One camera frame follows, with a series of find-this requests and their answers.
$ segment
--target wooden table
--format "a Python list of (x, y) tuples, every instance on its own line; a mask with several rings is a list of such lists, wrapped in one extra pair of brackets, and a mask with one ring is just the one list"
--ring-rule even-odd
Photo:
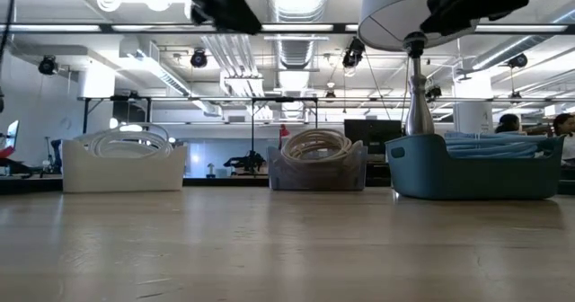
[(389, 190), (0, 197), (13, 301), (573, 301), (575, 198)]

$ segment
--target white basket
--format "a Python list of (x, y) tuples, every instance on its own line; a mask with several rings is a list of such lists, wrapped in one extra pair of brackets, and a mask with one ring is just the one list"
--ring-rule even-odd
[(187, 147), (176, 147), (167, 157), (100, 158), (66, 140), (64, 192), (180, 191), (187, 153)]

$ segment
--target red object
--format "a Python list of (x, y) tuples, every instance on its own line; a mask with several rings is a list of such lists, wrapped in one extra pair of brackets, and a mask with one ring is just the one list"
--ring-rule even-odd
[(279, 126), (279, 150), (281, 150), (281, 139), (283, 137), (287, 137), (289, 136), (289, 130), (286, 129), (286, 125), (285, 124), (281, 124)]
[(10, 146), (0, 150), (0, 158), (8, 158), (11, 154), (15, 152), (14, 147)]

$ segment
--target person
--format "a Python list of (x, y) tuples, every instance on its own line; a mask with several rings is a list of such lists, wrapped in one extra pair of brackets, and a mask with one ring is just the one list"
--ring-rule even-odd
[(500, 118), (500, 124), (495, 129), (495, 133), (519, 131), (519, 117), (515, 114), (504, 114)]
[(569, 113), (562, 113), (553, 120), (553, 132), (556, 136), (564, 136), (562, 164), (568, 166), (575, 165), (575, 118)]

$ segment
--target desk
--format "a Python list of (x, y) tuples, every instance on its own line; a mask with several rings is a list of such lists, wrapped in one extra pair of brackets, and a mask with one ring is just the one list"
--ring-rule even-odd
[(572, 301), (575, 198), (0, 197), (3, 301)]

